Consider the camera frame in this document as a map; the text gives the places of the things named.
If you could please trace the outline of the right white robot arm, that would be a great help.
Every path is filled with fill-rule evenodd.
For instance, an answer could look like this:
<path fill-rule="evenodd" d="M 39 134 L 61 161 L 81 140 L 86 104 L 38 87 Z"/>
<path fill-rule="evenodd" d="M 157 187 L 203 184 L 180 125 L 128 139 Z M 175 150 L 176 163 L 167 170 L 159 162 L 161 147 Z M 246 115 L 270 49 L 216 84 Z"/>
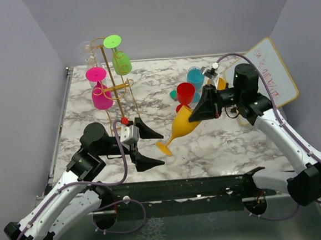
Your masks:
<path fill-rule="evenodd" d="M 284 121 L 272 101 L 258 91 L 258 82 L 259 73 L 253 65 L 238 64 L 231 88 L 218 90 L 213 85 L 203 86 L 189 120 L 216 119 L 222 109 L 235 105 L 241 116 L 271 139 L 294 170 L 254 169 L 246 174 L 244 192 L 256 197 L 263 189 L 270 189 L 287 193 L 297 204 L 307 206 L 321 198 L 321 152 Z"/>

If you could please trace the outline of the orange wine glass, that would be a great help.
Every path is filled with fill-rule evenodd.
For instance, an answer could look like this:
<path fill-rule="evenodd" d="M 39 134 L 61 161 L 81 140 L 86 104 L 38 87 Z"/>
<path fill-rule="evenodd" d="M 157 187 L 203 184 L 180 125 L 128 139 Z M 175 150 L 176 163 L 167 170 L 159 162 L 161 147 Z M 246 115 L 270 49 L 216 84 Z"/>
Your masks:
<path fill-rule="evenodd" d="M 157 142 L 157 148 L 163 152 L 167 156 L 172 156 L 171 150 L 168 148 L 169 144 L 176 138 L 186 136 L 192 133 L 198 125 L 201 123 L 200 121 L 190 122 L 189 117 L 192 114 L 192 110 L 183 105 L 181 109 L 176 114 L 171 129 L 171 137 L 169 138 L 166 144 L 162 142 Z"/>
<path fill-rule="evenodd" d="M 224 81 L 223 78 L 217 78 L 217 79 L 215 79 L 215 80 L 209 79 L 209 80 L 207 81 L 207 85 L 212 85 L 212 86 L 216 87 L 217 90 L 223 90 L 223 89 L 225 89 L 226 84 L 227 84 L 227 83 Z"/>

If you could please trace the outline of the gold wire glass rack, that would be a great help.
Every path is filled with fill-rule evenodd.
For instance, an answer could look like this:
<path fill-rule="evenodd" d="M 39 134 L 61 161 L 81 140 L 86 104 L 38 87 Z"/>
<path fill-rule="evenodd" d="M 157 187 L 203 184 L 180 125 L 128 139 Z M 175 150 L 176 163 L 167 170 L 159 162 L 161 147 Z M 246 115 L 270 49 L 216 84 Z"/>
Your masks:
<path fill-rule="evenodd" d="M 107 75 L 103 80 L 103 84 L 108 88 L 105 89 L 105 91 L 111 92 L 112 99 L 114 101 L 113 105 L 114 104 L 118 105 L 119 113 L 120 115 L 122 115 L 122 117 L 125 117 L 126 114 L 125 114 L 125 107 L 122 105 L 121 100 L 124 99 L 128 94 L 131 96 L 131 100 L 136 110 L 136 114 L 139 115 L 140 109 L 138 107 L 137 101 L 134 97 L 134 93 L 132 90 L 134 81 L 132 79 L 126 78 L 128 74 L 120 76 L 116 73 L 114 66 L 112 64 L 113 51 L 111 51 L 111 49 L 105 48 L 103 45 L 103 41 L 105 38 L 106 37 L 97 37 L 91 40 L 94 46 L 94 50 L 91 51 L 91 54 L 96 56 L 98 62 L 95 65 L 90 65 L 90 67 L 91 68 L 102 67 L 106 70 Z M 103 111 L 106 111 L 109 122 L 112 122 L 109 109 L 103 110 Z"/>

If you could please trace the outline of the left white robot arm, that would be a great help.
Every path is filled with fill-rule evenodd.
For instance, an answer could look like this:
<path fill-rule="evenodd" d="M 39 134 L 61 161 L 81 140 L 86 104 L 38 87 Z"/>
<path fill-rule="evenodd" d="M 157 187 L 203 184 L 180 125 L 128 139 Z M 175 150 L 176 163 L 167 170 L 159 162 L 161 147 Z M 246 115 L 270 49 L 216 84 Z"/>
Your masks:
<path fill-rule="evenodd" d="M 90 123 L 80 137 L 80 148 L 72 156 L 62 176 L 39 205 L 19 222 L 9 222 L 4 233 L 9 240 L 57 240 L 80 216 L 107 210 L 112 202 L 111 187 L 125 182 L 128 176 L 126 156 L 137 171 L 161 166 L 163 161 L 139 153 L 139 139 L 162 139 L 141 118 L 121 118 L 113 122 L 114 135 L 108 135 L 99 122 Z M 101 156 L 118 155 L 123 160 L 124 174 L 119 182 L 96 182 L 106 163 Z"/>

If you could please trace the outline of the blue wine glass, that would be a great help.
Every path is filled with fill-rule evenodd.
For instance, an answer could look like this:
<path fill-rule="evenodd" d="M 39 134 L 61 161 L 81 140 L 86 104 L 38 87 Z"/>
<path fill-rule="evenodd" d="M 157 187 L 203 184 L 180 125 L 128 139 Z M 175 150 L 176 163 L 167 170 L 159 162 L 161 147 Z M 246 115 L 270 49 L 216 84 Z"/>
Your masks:
<path fill-rule="evenodd" d="M 205 77 L 200 73 L 200 69 L 193 68 L 187 73 L 187 82 L 195 87 L 195 94 L 192 103 L 197 103 L 200 99 L 199 90 L 203 86 Z"/>

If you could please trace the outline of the red wine glass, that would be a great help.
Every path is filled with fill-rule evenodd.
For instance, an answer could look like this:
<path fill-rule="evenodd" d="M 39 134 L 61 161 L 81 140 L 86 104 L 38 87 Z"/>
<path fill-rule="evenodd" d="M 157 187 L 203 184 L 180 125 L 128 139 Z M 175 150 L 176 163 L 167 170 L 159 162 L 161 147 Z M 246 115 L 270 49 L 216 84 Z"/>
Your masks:
<path fill-rule="evenodd" d="M 177 101 L 179 102 L 176 113 L 183 107 L 189 107 L 189 104 L 193 101 L 195 95 L 195 87 L 190 83 L 180 83 L 177 88 Z"/>

